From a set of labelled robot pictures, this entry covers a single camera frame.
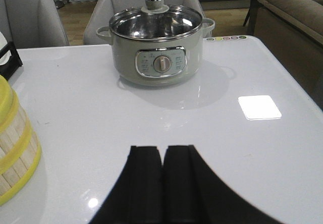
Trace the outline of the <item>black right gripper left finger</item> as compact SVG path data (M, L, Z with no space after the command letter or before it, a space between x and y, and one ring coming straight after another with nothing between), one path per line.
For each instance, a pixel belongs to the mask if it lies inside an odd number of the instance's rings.
M155 146L132 146L91 223L162 223L162 162Z

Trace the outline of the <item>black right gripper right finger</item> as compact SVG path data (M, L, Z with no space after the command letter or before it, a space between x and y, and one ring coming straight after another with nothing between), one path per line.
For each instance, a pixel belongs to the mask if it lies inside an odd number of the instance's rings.
M193 145L164 157L165 223L278 223L228 187Z

